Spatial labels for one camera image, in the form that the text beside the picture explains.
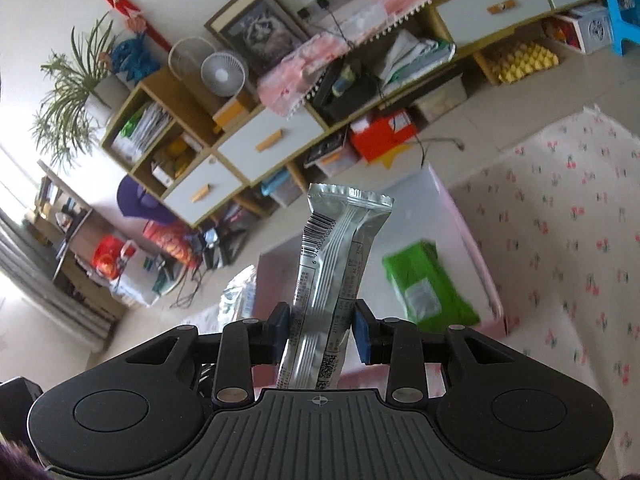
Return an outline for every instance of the yellow egg tray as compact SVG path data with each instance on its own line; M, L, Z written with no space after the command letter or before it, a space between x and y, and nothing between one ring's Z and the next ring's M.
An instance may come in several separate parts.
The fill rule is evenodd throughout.
M533 41L503 47L488 60L492 71L502 83L515 83L529 74L560 64L556 54Z

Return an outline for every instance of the pink cloth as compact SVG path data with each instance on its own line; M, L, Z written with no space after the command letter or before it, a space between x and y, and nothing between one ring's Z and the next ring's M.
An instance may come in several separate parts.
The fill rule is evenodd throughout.
M380 0L340 24L350 44L359 46L430 0ZM313 88L321 70L350 46L332 32L320 32L285 57L258 81L260 101L282 117L291 115Z

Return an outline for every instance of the silver snack wrapper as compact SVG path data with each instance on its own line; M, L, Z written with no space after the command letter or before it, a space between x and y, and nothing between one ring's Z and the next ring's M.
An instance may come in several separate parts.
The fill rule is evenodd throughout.
M393 199L347 186L312 184L300 270L278 388L335 388L354 303L373 238Z
M218 305L186 317L183 325L195 325L200 334L215 334L229 323L251 317L255 301L255 279L257 269L248 266L236 274L220 296Z

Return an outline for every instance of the plant pot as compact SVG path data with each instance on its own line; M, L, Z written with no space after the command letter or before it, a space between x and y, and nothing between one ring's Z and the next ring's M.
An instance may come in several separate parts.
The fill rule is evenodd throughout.
M115 74L103 79L95 87L100 102L94 95L89 95L84 103L86 113L97 121L98 126L106 126L111 116L120 110L129 97L129 88Z

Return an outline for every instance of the desk fan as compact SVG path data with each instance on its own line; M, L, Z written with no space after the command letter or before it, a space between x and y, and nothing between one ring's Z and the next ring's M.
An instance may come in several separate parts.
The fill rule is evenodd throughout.
M220 97L233 97L246 82L246 68L235 53L228 50L211 54L202 63L202 81Z

